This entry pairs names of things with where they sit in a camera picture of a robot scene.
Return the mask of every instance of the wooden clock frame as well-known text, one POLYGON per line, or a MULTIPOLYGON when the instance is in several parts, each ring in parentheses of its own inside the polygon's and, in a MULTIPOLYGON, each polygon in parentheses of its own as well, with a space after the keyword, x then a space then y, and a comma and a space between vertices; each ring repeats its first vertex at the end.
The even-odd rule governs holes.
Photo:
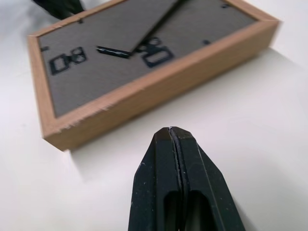
POLYGON ((244 62, 270 45, 279 25, 279 20, 242 0, 225 0, 257 22, 56 118, 39 37, 122 1, 111 0, 28 36, 42 135, 60 150, 77 148, 244 62))

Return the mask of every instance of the white surface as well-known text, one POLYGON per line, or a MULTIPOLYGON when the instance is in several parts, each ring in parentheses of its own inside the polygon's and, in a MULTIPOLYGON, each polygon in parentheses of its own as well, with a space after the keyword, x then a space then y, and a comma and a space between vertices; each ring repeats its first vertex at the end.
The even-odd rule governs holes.
POLYGON ((197 138, 247 231, 308 230, 308 2, 250 2, 285 21, 273 48, 287 58, 267 50, 70 154, 40 138, 26 50, 26 34, 55 20, 2 0, 0 230, 127 230, 133 175, 165 126, 197 138))

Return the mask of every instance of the white table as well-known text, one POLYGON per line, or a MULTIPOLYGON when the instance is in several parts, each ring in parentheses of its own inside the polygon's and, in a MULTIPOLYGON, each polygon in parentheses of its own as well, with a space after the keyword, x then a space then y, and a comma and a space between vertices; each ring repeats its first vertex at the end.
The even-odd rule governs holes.
POLYGON ((308 230, 308 2, 249 2, 285 21, 273 48, 286 57, 269 49, 70 154, 40 138, 26 50, 25 35, 54 20, 1 1, 0 230, 127 230, 133 175, 169 126, 222 171, 247 231, 308 230))

